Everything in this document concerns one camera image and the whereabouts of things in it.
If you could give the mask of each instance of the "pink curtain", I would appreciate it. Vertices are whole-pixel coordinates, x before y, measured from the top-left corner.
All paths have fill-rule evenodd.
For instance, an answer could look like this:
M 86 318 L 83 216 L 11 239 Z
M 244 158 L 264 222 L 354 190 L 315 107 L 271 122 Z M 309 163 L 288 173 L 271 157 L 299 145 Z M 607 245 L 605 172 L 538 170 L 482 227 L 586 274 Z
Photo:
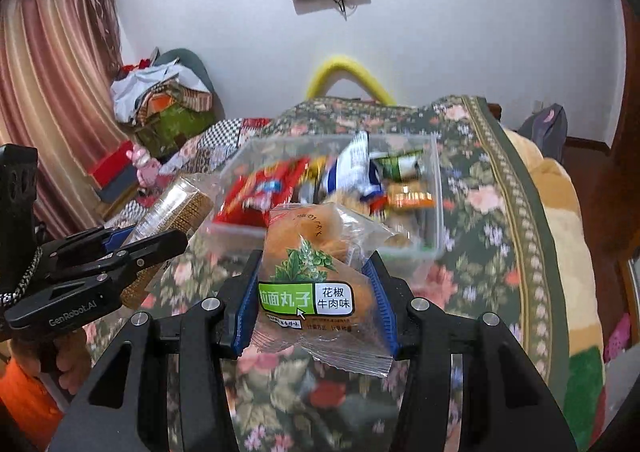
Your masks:
M 126 136 L 113 119 L 121 64 L 113 0 L 0 2 L 0 143 L 38 149 L 36 216 L 54 237 L 100 222 L 86 171 Z

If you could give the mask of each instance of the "pink toy figure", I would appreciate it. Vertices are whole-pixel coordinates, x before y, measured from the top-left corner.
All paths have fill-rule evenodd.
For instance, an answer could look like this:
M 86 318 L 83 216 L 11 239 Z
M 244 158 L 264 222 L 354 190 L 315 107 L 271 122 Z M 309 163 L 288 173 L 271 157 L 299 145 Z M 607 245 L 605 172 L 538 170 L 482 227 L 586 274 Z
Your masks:
M 146 147 L 133 144 L 133 151 L 127 151 L 127 158 L 131 160 L 133 166 L 138 169 L 138 182 L 142 188 L 151 188 L 156 184 L 156 178 L 160 170 L 160 162 L 151 158 Z
M 604 348 L 604 362 L 608 363 L 616 356 L 620 355 L 620 353 L 629 347 L 630 341 L 631 317 L 629 317 L 628 313 L 625 313 L 609 337 L 607 347 Z

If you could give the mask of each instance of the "red snack bag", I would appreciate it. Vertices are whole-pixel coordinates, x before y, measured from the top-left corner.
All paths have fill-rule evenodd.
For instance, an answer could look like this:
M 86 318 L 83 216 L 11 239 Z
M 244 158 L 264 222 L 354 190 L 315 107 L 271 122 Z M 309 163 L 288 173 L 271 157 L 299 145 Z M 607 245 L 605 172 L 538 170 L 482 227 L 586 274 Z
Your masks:
M 269 210 L 286 203 L 305 171 L 309 158 L 281 161 L 264 167 L 249 177 L 241 176 L 226 195 L 214 220 L 235 225 L 266 227 Z
M 376 212 L 383 211 L 387 203 L 388 203 L 388 198 L 386 197 L 386 195 L 376 196 L 375 198 L 373 198 L 373 200 L 370 201 L 369 203 L 371 214 L 375 214 Z

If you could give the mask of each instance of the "snack package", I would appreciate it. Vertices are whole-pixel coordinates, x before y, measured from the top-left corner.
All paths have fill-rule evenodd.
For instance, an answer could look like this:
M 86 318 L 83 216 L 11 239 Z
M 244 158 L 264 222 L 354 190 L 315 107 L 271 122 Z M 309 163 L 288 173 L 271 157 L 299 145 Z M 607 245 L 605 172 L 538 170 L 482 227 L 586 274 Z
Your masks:
M 258 270 L 254 345 L 276 352 L 297 344 L 336 368 L 386 376 L 392 358 L 360 270 L 393 234 L 335 203 L 274 209 Z
M 178 229 L 191 237 L 221 192 L 217 180 L 215 174 L 190 174 L 176 178 L 136 225 L 123 246 L 171 229 Z M 167 266 L 168 263 L 160 264 L 138 272 L 135 282 L 122 292 L 122 303 L 130 309 L 139 308 Z
M 214 220 L 233 225 L 266 227 L 269 210 L 291 201 L 308 163 L 309 158 L 280 161 L 248 177 L 241 176 L 226 195 L 222 209 Z
M 421 181 L 408 183 L 392 183 L 386 189 L 388 205 L 396 210 L 411 210 L 416 208 L 433 208 L 435 200 L 426 185 Z
M 294 191 L 294 202 L 302 204 L 318 203 L 318 188 L 327 160 L 327 156 L 318 156 L 318 158 L 313 158 L 308 162 Z
M 400 182 L 418 177 L 421 156 L 422 151 L 412 151 L 404 155 L 372 154 L 369 158 L 382 169 L 383 178 Z
M 362 200 L 382 194 L 377 166 L 369 159 L 369 133 L 360 131 L 340 153 L 335 163 L 326 166 L 322 191 L 357 190 Z

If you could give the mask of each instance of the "red box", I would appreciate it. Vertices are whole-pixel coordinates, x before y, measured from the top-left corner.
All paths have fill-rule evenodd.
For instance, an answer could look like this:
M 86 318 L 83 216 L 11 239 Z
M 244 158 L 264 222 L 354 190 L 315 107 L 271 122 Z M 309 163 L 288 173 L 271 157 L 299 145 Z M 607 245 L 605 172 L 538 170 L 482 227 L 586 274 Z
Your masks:
M 131 163 L 127 151 L 133 150 L 133 142 L 126 140 L 111 155 L 105 156 L 89 171 L 98 187 L 105 187 Z

